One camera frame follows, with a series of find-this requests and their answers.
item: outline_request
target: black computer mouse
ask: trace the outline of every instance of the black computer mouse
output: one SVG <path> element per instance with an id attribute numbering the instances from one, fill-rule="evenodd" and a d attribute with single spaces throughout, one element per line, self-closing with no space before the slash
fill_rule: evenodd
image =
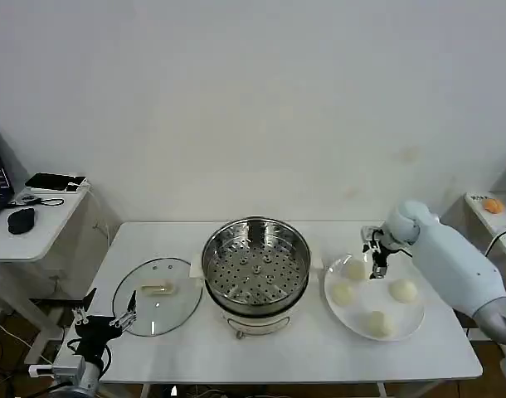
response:
<path id="1" fill-rule="evenodd" d="M 14 235 L 27 233 L 34 227 L 36 211 L 34 209 L 22 209 L 10 214 L 7 218 L 7 230 Z"/>

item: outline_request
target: phone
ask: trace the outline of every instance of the phone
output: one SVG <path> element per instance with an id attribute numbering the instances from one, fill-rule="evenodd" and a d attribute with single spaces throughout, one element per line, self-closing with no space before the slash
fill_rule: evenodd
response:
<path id="1" fill-rule="evenodd" d="M 39 172 L 26 181 L 24 185 L 25 187 L 31 188 L 33 191 L 76 192 L 85 180 L 86 177 Z"/>

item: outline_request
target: white plate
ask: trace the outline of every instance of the white plate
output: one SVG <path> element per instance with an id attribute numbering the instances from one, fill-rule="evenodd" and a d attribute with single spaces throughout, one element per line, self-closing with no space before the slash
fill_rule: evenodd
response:
<path id="1" fill-rule="evenodd" d="M 421 326 L 425 317 L 422 289 L 417 286 L 418 297 L 414 303 L 399 303 L 388 291 L 388 285 L 396 278 L 388 278 L 386 275 L 384 279 L 367 279 L 362 282 L 353 282 L 351 279 L 344 278 L 343 266 L 349 256 L 352 255 L 335 261 L 325 271 L 325 297 L 334 315 L 349 329 L 372 340 L 397 342 L 409 338 Z M 364 264 L 366 272 L 371 274 L 371 262 L 364 262 Z M 351 284 L 354 295 L 353 302 L 343 307 L 337 305 L 331 298 L 333 287 L 341 281 Z M 395 332 L 391 336 L 375 337 L 367 332 L 364 317 L 371 311 L 383 311 L 392 320 Z"/>

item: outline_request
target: steamed bun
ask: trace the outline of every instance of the steamed bun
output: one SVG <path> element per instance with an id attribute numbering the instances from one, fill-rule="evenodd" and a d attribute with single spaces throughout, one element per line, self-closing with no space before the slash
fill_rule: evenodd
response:
<path id="1" fill-rule="evenodd" d="M 393 334 L 392 320 L 382 311 L 372 311 L 366 314 L 366 329 L 374 337 L 387 337 Z"/>
<path id="2" fill-rule="evenodd" d="M 409 279 L 398 279 L 389 284 L 389 293 L 401 303 L 413 303 L 417 300 L 417 287 Z"/>
<path id="3" fill-rule="evenodd" d="M 333 301 L 343 307 L 349 305 L 353 301 L 353 288 L 347 282 L 335 284 L 330 292 Z"/>
<path id="4" fill-rule="evenodd" d="M 348 262 L 344 265 L 343 271 L 349 279 L 355 282 L 367 279 L 366 267 L 361 260 L 353 258 L 349 259 Z"/>

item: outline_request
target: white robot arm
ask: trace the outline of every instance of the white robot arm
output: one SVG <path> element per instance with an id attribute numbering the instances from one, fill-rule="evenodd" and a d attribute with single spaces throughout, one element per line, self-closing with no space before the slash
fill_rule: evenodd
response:
<path id="1" fill-rule="evenodd" d="M 428 207 L 405 201 L 381 227 L 363 227 L 364 250 L 372 251 L 372 278 L 383 278 L 387 257 L 409 248 L 412 262 L 441 298 L 474 319 L 506 345 L 506 291 L 497 268 L 458 231 L 444 226 Z M 506 376 L 506 359 L 502 368 Z"/>

